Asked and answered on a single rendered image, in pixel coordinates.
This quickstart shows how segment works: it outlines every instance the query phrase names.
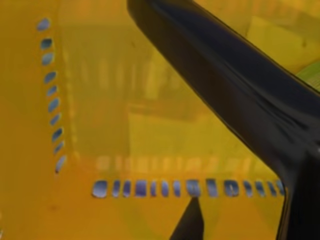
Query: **dark triangular shape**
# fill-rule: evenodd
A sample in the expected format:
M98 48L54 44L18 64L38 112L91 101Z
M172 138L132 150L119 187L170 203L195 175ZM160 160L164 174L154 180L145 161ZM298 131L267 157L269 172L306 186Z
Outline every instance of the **dark triangular shape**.
M198 198L194 197L186 207L170 240L203 240L205 223Z

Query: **yellow surface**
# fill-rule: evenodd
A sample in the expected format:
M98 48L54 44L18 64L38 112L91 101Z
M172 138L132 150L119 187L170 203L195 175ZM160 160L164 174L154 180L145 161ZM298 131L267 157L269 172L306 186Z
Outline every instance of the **yellow surface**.
M284 14L266 13L269 2L199 0L296 73L320 53L319 1L274 1L271 9L280 3L295 9ZM51 26L38 32L43 18ZM208 177L218 180L219 197L200 197L205 240L275 239L283 197L267 191L248 198L243 186L239 197L226 197L222 180L277 177L152 47L124 0L0 0L0 29L2 239L167 240L190 200L186 194L96 199L94 182ZM44 38L54 42L45 51ZM52 51L54 62L42 66L42 55ZM57 78L44 84L50 71ZM139 82L144 95L134 91ZM165 83L171 92L160 90ZM53 85L58 93L48 99ZM62 118L51 127L54 97ZM58 127L63 135L52 144ZM61 141L65 147L54 155Z

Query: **black pole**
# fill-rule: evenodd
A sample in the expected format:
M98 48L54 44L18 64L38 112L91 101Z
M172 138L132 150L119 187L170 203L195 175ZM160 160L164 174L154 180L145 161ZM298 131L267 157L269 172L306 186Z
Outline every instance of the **black pole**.
M192 0L127 5L154 46L286 186L277 240L320 239L318 92Z

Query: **yellow paint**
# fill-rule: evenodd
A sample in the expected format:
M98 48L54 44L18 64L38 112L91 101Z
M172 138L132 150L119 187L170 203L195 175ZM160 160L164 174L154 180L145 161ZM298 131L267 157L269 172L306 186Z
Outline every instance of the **yellow paint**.
M318 42L307 39L308 47L299 47L301 36L252 18L244 1L239 14L223 2L201 4L219 10L218 16L291 71L319 55ZM38 32L43 18L51 26ZM0 0L0 28L2 239L167 240L190 200L95 199L92 186L99 179L277 178L152 47L124 0ZM53 49L40 49L43 38L53 38ZM54 62L41 66L42 55L52 50ZM50 71L57 77L44 84ZM167 80L173 92L160 89ZM53 85L61 100L55 112L62 118L52 127L46 92ZM63 135L52 143L60 127ZM65 147L54 155L60 141ZM67 161L55 174L64 154ZM255 192L253 198L228 198L221 185L218 191L218 198L200 199L205 240L275 239L282 197Z

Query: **shiny black surface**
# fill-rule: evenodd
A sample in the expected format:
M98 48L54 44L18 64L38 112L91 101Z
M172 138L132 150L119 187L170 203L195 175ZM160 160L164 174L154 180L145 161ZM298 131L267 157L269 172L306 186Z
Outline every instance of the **shiny black surface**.
M127 4L148 39L287 187L277 239L320 239L318 93L192 0Z

